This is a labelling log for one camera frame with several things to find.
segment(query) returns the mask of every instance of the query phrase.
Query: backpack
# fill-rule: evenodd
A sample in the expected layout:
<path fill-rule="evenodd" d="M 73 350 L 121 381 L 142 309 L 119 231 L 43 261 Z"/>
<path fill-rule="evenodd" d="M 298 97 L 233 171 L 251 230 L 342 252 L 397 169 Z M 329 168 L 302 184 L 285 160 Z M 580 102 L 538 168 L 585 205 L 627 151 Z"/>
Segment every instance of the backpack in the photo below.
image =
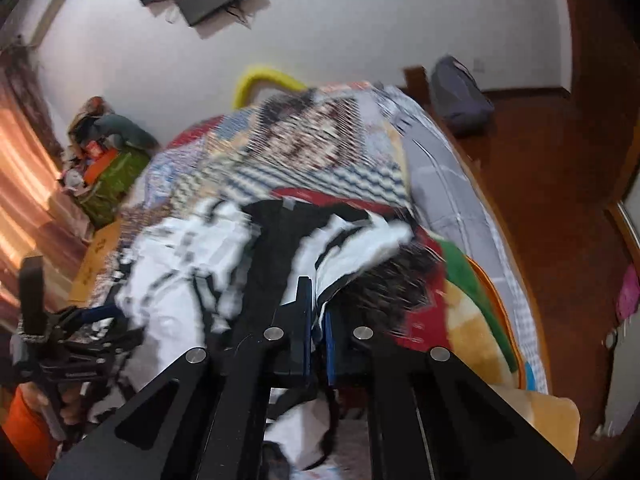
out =
<path fill-rule="evenodd" d="M 469 70 L 453 56 L 440 59 L 431 73 L 431 102 L 453 134 L 460 136 L 488 123 L 494 105 Z"/>

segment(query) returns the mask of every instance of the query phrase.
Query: brown floor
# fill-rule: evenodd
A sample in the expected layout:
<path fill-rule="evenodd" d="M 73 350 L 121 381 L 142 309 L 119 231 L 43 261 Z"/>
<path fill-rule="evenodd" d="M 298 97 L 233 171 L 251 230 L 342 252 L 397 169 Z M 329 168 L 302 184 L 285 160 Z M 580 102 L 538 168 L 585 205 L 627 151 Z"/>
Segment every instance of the brown floor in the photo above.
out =
<path fill-rule="evenodd" d="M 629 263 L 604 203 L 630 137 L 598 141 L 560 96 L 495 105 L 494 124 L 462 145 L 480 161 L 538 301 L 553 393 L 580 410 L 574 465 L 588 478 L 616 445 L 591 435 L 602 421 L 609 381 L 602 341 L 616 324 L 614 302 Z"/>

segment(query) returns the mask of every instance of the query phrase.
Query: hand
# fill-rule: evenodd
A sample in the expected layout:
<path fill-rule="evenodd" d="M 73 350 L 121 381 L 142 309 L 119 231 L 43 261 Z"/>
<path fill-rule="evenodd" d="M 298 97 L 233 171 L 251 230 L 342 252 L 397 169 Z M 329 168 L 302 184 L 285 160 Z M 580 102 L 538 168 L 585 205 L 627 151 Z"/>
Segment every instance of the hand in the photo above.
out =
<path fill-rule="evenodd" d="M 41 413 L 44 407 L 49 406 L 49 399 L 35 383 L 23 383 L 19 385 L 19 388 L 22 391 L 24 403 L 32 412 Z M 65 403 L 65 406 L 60 410 L 60 415 L 68 426 L 82 421 L 81 389 L 81 383 L 72 384 L 62 394 L 62 402 Z"/>

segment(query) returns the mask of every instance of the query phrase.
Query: pink bag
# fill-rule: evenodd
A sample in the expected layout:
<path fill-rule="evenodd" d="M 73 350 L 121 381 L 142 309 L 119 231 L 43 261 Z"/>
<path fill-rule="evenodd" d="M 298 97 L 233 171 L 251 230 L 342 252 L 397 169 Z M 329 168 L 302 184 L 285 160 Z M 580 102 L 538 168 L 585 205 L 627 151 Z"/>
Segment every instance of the pink bag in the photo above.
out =
<path fill-rule="evenodd" d="M 636 268 L 633 265 L 629 265 L 626 268 L 625 277 L 622 279 L 622 288 L 616 304 L 616 315 L 620 323 L 636 312 L 638 300 L 640 300 L 638 275 L 636 274 Z"/>

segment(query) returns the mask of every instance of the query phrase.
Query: orange sleeve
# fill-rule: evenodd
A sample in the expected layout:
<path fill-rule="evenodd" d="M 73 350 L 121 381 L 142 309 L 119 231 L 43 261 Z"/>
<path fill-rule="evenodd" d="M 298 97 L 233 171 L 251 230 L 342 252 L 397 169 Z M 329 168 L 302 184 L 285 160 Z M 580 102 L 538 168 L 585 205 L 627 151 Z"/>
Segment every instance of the orange sleeve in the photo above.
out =
<path fill-rule="evenodd" d="M 20 388 L 15 389 L 2 429 L 29 469 L 44 480 L 53 465 L 58 443 L 50 435 L 47 423 L 24 403 Z"/>

